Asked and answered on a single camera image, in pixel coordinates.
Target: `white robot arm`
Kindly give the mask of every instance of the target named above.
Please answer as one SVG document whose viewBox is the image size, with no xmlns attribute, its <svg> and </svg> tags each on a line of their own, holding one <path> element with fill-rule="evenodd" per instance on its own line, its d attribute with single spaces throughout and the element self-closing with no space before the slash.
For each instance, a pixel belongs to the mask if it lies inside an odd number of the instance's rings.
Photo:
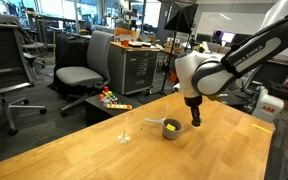
<svg viewBox="0 0 288 180">
<path fill-rule="evenodd" d="M 288 0 L 279 0 L 266 14 L 260 31 L 245 45 L 233 45 L 225 56 L 187 52 L 175 61 L 179 79 L 174 89 L 191 107 L 192 124 L 201 123 L 201 95 L 216 95 L 258 65 L 288 48 Z"/>
</svg>

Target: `yellow sponge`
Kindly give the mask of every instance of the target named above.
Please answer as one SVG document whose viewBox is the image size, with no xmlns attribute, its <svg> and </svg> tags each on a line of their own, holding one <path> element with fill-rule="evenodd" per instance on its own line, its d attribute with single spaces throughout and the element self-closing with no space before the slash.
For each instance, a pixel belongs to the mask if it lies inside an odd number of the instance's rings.
<svg viewBox="0 0 288 180">
<path fill-rule="evenodd" d="M 175 131 L 175 129 L 176 129 L 175 126 L 173 126 L 172 124 L 167 124 L 166 128 L 171 130 L 171 131 Z"/>
</svg>

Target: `filing cabinet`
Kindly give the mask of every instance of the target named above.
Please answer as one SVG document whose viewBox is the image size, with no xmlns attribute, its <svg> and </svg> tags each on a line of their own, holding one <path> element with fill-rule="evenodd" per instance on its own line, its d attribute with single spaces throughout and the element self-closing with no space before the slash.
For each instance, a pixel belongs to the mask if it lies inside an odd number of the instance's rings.
<svg viewBox="0 0 288 180">
<path fill-rule="evenodd" d="M 154 80 L 159 49 L 125 48 L 111 43 L 108 57 L 110 88 L 120 94 L 149 89 Z"/>
</svg>

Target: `office desk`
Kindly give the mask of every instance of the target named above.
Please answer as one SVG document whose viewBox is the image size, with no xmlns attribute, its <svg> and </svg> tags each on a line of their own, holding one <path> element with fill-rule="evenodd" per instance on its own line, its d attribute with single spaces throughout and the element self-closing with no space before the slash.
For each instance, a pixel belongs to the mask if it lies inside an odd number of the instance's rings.
<svg viewBox="0 0 288 180">
<path fill-rule="evenodd" d="M 176 140 L 143 120 L 164 116 L 166 104 L 168 117 L 183 124 Z M 196 128 L 183 97 L 173 93 L 2 161 L 0 178 L 263 180 L 272 125 L 206 98 L 200 110 Z M 121 144 L 126 117 L 131 140 Z"/>
<path fill-rule="evenodd" d="M 87 67 L 87 48 L 88 39 L 76 38 L 76 40 L 68 40 L 72 35 L 58 34 L 56 36 L 56 53 L 54 67 L 54 86 L 64 86 L 56 76 L 56 71 L 62 67 L 83 66 Z"/>
</svg>

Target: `whiteboard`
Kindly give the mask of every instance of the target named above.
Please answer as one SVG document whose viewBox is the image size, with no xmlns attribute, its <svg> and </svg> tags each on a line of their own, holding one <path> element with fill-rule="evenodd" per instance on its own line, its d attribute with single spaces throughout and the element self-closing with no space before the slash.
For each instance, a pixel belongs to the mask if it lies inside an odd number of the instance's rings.
<svg viewBox="0 0 288 180">
<path fill-rule="evenodd" d="M 198 24 L 197 33 L 212 35 L 214 30 L 235 32 L 241 34 L 254 34 L 264 20 L 265 14 L 254 13 L 221 13 L 203 12 Z"/>
</svg>

